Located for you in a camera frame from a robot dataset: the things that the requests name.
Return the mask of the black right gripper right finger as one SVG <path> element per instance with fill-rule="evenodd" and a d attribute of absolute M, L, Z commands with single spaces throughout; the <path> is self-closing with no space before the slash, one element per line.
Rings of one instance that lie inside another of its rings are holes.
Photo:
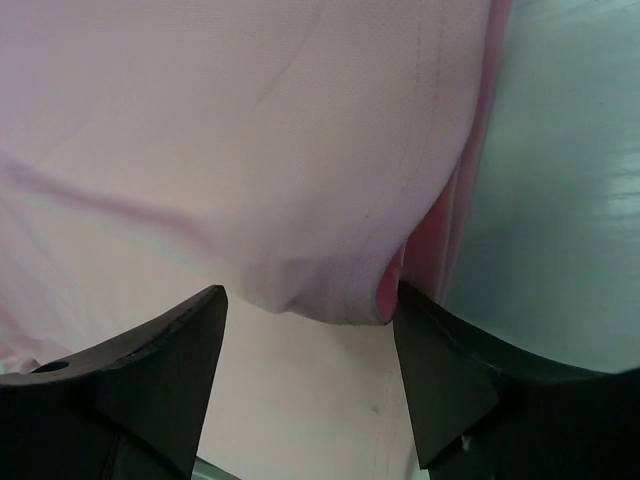
<path fill-rule="evenodd" d="M 639 373 L 511 345 L 401 285 L 396 351 L 420 469 L 433 479 L 635 479 Z"/>

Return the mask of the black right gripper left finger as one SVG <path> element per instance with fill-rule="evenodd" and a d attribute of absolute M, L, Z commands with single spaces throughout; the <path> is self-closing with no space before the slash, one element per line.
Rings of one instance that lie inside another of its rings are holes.
<path fill-rule="evenodd" d="M 89 349 L 2 375 L 2 478 L 190 478 L 227 309 L 211 286 Z"/>

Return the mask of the pink t-shirt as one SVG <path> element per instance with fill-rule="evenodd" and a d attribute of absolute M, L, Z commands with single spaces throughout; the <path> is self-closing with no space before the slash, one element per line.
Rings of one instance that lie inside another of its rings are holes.
<path fill-rule="evenodd" d="M 5 1 L 1 368 L 230 296 L 200 454 L 407 479 L 389 320 L 442 297 L 507 1 Z"/>

